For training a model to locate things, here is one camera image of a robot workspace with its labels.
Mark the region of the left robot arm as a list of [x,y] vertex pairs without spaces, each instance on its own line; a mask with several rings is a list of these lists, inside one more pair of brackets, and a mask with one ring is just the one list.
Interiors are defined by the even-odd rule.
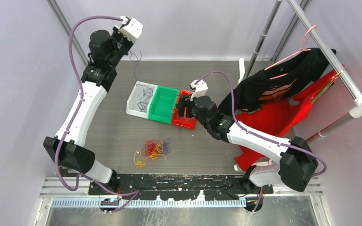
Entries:
[[112,33],[98,30],[90,35],[89,63],[81,77],[82,90],[56,135],[46,137],[43,142],[58,166],[100,182],[101,190],[107,194],[118,190],[116,172],[96,160],[94,152],[84,148],[85,139],[97,108],[117,76],[115,68],[141,36],[142,29],[132,24],[114,27]]

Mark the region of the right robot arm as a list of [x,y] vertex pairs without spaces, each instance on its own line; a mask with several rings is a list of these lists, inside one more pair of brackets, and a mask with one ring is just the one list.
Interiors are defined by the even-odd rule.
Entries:
[[267,166],[251,166],[245,172],[246,192],[253,194],[260,187],[278,183],[303,192],[314,177],[318,159],[304,139],[288,140],[253,129],[219,113],[208,96],[181,96],[175,106],[179,117],[195,118],[214,139],[246,147],[273,161]]

